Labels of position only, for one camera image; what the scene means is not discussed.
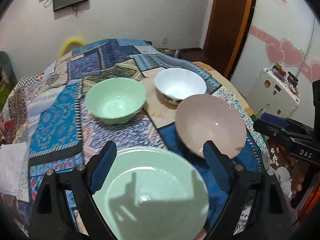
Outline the person's right hand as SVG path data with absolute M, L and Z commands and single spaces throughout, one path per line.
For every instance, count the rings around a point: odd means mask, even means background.
M 299 161 L 296 161 L 293 166 L 293 177 L 291 183 L 292 194 L 300 192 L 302 189 L 302 182 L 304 181 L 304 175 L 300 170 Z

